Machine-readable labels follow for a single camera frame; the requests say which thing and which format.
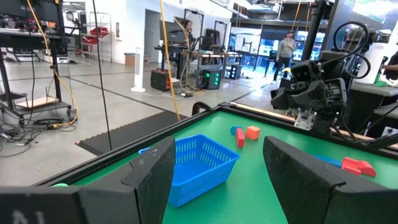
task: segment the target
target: wire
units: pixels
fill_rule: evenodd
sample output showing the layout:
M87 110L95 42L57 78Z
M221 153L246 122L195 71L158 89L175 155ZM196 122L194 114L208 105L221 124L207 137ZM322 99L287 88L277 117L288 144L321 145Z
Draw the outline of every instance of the wire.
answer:
M178 112L177 101L175 100L174 87L172 84L173 81L172 81L172 72L170 70L169 46L168 46L168 42L167 42L166 24L165 24L165 19L164 19L163 0L160 0L160 13L162 15L163 35L164 35L164 43L165 43L165 51L166 51L166 59L167 59L167 71L169 72L169 80L171 83L170 87L171 87L171 92L172 92L172 96L173 96L174 108L175 108L175 113L177 115L178 121L181 121L180 113Z
M331 62L337 62L337 61L339 61L339 60L341 60L341 59L347 58L347 57L349 57L349 56L355 54L357 51L361 50L363 47L365 47L365 45L366 45L366 43L367 43L367 41L368 41L368 39L369 39L369 29L368 29L368 27L367 27L365 24L363 24L362 22L350 21L350 22L345 22L345 23L343 23L342 25L340 25L340 26L337 28L337 30L335 31L335 33L333 34L333 45L335 46L335 49L336 49L337 51L340 51L340 50L341 50L341 49L339 49L339 48L337 47L337 44L336 44L337 33L338 33L338 31L339 31L342 27L347 26L348 24L355 24L355 25L358 25L358 26L362 27L363 30L365 31L365 37L364 37L364 39L362 40L361 45L359 45L355 50L353 50L352 52L350 52L350 53L348 53L348 54L346 54L346 55L344 55L344 56L340 56L340 57L331 59L331 60L329 60L329 61L323 62L323 63L322 63L322 66L325 66L326 64L331 63Z
M362 58L362 59L366 62L366 65L368 66L368 69L366 70L365 74L364 74L363 76L361 76L361 77L356 77L356 76L354 76L353 74L351 74L350 72L348 72L348 75L349 75L351 78L354 78L354 79L365 78L365 77L369 74L369 72L371 72L371 63L370 63L370 61L369 61L365 56L363 56L363 55L361 55L361 54L355 53L354 55L356 55L356 56Z
M375 120L375 122L371 123L367 128L364 128L362 131L360 131L358 134L363 134L366 130L368 130L369 128L377 125L377 123L379 123L382 119L384 119L387 115L389 115L391 112L393 112L395 109L398 108L398 105L396 105L395 107L393 107L391 110L389 110L387 113L383 114L379 119Z
M46 49L48 52L50 52L49 44L48 44L48 42L47 42L47 36L45 35L45 33L44 33L43 29L42 29L42 26L40 25L40 22L39 22L39 20L37 19L36 13L35 13L35 11L33 10L33 7L32 7L32 5L31 5L31 3L30 3L30 0L27 0L27 3L28 3L28 5L29 5L30 11L32 12L32 15L33 15L33 17L34 17L34 19L35 19L35 21L36 21L37 27L39 28L40 33L41 33L42 36L43 36L45 49ZM70 91L69 88L66 86L66 84L64 84L64 82L63 82L63 81L61 80L61 78L59 77L59 74L58 74L58 72L57 72L56 67L54 67L54 63L53 63L52 57L50 57L50 54L48 54L48 56L49 56L49 61L51 62L52 70L53 70L53 72L54 72L54 74L55 74L55 77L56 77L57 80L61 83L61 85L66 89L66 91L69 93L70 98L72 99L72 104L73 104L73 105L75 106L75 108L76 108L76 116L74 117L74 119L73 119L72 121L70 121L70 122L68 122L68 123L66 123L66 124L55 124L55 125L54 125L54 128L57 128L58 126L68 126L68 125L72 125L72 124L77 120L77 117L78 117L78 107L77 107L77 104L76 104L76 102L75 102L75 98L73 97L71 91Z
M26 2L25 2L25 14L26 14L26 24L27 24L27 29L29 31L29 39L32 40L32 34L30 32L30 25L29 25L29 17L28 17L28 13L27 13L27 7L26 7ZM26 124L22 125L22 126L27 126L30 123L30 120L32 119L32 115L33 115L33 102L34 102L34 91L35 91L35 65L33 62L33 49L30 50L30 57L32 59L32 73L33 73L33 84L32 84L32 108L30 109L30 115L29 115L29 120Z
M109 146L112 151L112 140L111 140L111 133L109 132L109 120L108 120L108 111L106 109L106 100L105 100L105 92L104 92L104 83L102 80L102 69L101 69L101 59L100 59L100 42L98 37L98 23L97 23L97 11L95 9L95 0L93 0L93 10L94 10L94 20L95 20L95 32L97 38L97 54L98 54L98 67L99 67L99 80L101 82L101 92L102 92L102 99L104 101L104 110L105 110L105 119L106 119L106 129L108 130L108 139L109 139Z

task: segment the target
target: green table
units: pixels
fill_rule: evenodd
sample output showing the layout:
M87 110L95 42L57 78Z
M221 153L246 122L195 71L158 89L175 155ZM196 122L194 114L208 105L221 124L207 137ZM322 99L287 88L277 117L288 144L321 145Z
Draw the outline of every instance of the green table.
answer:
M164 223L287 223L271 181L268 178L262 156L265 136L279 138L309 154L327 156L340 161L346 156L368 161L376 169L377 176L372 178L363 175L364 178L385 187L398 189L398 175L396 175L398 173L398 161L394 159L317 139L305 134L306 132L300 134L295 131L278 128L251 119L246 115L233 114L229 110L207 111L184 122L186 122L184 128L176 125L162 132L171 131L176 139L195 134L204 134L240 153L241 158L236 162L225 184L217 186L215 189L180 208L173 208L168 205ZM242 149L238 148L235 138L231 135L229 129L232 126L245 128L251 125L261 128L260 138L256 141L246 139L244 147ZM149 138L152 140L148 140L147 143L153 144L154 139L160 139L161 137L152 136ZM63 181L74 185L88 185L128 163L129 160L137 156L137 153L134 152L137 152L138 149L124 149L126 152L130 150L130 155L90 175L85 176L84 172L80 171L78 175L71 178L73 173L67 172L46 181L44 184L50 184L51 181ZM89 171L89 169L94 169L94 165L91 168L82 166L81 169Z

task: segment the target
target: cart wheel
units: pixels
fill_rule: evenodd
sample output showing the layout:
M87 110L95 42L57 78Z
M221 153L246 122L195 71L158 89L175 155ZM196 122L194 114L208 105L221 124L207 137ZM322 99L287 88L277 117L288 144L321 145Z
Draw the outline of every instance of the cart wheel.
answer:
M21 126L21 127L25 126L25 119L24 119L24 118L21 118L21 119L18 121L18 125Z

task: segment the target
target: wooden board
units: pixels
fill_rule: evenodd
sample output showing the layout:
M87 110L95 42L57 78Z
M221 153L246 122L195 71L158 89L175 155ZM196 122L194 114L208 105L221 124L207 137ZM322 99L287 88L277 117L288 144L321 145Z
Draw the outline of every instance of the wooden board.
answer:
M47 104L54 103L54 102L57 102L57 101L58 101L58 99L52 98L50 96L49 97L38 98L38 99L34 99L33 100L33 107L35 108L35 107L38 107L38 106L47 105ZM28 100L27 102L23 101L23 102L20 102L20 103L16 103L15 105L30 109L30 108L32 108L32 100Z

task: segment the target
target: blue block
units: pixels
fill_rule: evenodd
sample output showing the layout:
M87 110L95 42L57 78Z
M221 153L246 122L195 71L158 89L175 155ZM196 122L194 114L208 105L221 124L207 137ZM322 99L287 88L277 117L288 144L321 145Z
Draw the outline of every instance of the blue block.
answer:
M232 128L231 128L231 134L234 136L235 135L235 132L236 132L236 129L237 128L242 128L242 127L239 127L239 126L232 126Z
M328 162L328 163L330 163L331 165L335 165L335 166L341 168L341 162L338 161L337 159L330 159L329 157L320 156L320 155L313 155L313 156L315 156L316 158L322 160L323 162Z

